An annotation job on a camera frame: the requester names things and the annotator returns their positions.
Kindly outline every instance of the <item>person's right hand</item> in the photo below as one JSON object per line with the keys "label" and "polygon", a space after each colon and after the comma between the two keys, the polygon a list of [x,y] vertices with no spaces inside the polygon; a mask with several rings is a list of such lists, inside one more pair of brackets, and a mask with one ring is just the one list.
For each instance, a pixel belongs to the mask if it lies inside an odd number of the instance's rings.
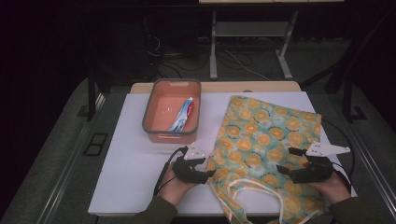
{"label": "person's right hand", "polygon": [[176,206],[181,202],[187,191],[198,184],[185,183],[179,180],[172,170],[174,163],[175,162],[172,161],[163,177],[163,186],[160,189],[160,196],[172,205]]}
{"label": "person's right hand", "polygon": [[343,180],[336,173],[332,173],[332,176],[325,181],[306,183],[306,185],[317,189],[330,203],[339,203],[351,197]]}

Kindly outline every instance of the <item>toothpaste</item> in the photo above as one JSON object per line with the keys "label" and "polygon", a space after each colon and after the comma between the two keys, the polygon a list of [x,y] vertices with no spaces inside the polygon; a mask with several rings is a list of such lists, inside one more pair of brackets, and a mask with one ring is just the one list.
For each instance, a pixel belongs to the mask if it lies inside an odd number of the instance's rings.
{"label": "toothpaste", "polygon": [[170,132],[181,132],[183,130],[193,105],[194,102],[192,101],[192,97],[184,102],[183,106],[181,107],[180,111],[176,116],[174,124],[169,129]]}

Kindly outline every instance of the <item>sleeve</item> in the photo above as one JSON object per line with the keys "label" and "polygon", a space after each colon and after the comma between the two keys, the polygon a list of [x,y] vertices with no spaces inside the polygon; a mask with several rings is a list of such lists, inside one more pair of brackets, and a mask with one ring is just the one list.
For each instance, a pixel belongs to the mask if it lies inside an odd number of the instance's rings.
{"label": "sleeve", "polygon": [[148,208],[132,217],[133,224],[169,224],[177,209],[160,196],[152,198]]}
{"label": "sleeve", "polygon": [[372,211],[358,197],[353,197],[334,203],[329,206],[332,215],[339,224],[375,224],[379,220],[375,219]]}

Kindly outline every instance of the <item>white table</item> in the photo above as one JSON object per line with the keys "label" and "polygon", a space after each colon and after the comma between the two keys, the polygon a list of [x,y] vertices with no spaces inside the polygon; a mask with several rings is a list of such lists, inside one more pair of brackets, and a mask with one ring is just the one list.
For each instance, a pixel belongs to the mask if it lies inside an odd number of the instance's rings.
{"label": "white table", "polygon": [[[206,157],[211,153],[219,127],[232,95],[315,112],[303,91],[290,92],[203,92],[196,145]],[[97,216],[129,216],[146,209],[164,163],[172,152],[184,145],[154,144],[143,131],[141,121],[149,99],[148,93],[128,94],[120,119],[97,182],[89,213]],[[322,143],[329,143],[321,130]],[[331,161],[339,163],[336,156]],[[206,162],[198,165],[204,170]],[[278,215],[280,203],[271,195],[244,191],[237,200],[254,216]],[[180,216],[223,216],[218,198],[208,185],[190,190],[177,207]]]}

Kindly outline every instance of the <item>orange plastic container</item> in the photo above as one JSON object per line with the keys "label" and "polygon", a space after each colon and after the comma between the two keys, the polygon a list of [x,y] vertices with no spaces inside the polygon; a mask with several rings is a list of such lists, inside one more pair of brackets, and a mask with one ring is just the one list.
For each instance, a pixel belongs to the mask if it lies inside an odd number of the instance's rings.
{"label": "orange plastic container", "polygon": [[[193,106],[181,132],[169,132],[184,102]],[[197,137],[201,83],[195,79],[163,78],[154,83],[143,117],[143,130],[154,143],[191,144]]]}

